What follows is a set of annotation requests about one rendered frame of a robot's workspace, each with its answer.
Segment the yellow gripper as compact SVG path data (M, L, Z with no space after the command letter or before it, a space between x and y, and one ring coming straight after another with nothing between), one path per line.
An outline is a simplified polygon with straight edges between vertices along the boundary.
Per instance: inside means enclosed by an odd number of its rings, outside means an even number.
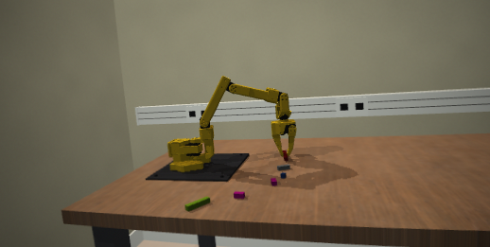
M282 157L284 157L284 153L282 151L280 135L285 135L285 133L287 133L289 136L289 148L287 152L287 155L289 156L293 150L294 137L296 135L295 123L294 119L279 119L271 122L271 135Z

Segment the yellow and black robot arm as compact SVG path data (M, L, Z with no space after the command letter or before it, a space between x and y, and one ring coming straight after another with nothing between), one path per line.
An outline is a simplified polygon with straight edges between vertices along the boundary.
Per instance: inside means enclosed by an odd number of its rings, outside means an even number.
M218 108L225 91L275 103L276 119L288 119L291 115L288 94L268 87L266 91L264 91L234 84L230 79L222 76L203 116L200 118L200 137L191 138L191 140L189 138L176 139L169 143L170 154L173 155L173 163L170 164L170 170L185 172L203 169L204 163L211 162L211 157L214 155L215 149L213 139L214 128L213 125L210 125L210 121ZM203 151L202 143L204 143L205 153L201 153Z

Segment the lime green rectangular rod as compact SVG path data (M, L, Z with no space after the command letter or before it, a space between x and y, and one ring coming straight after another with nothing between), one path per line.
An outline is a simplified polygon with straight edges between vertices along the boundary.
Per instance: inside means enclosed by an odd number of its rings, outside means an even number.
M207 197L206 196L206 197L201 198L199 200L196 200L196 201L194 201L192 203L186 204L185 205L185 210L189 212L189 211L191 211L193 209L196 209L196 208L201 207L201 206L203 206L205 204L208 204L208 203L210 203L210 197Z

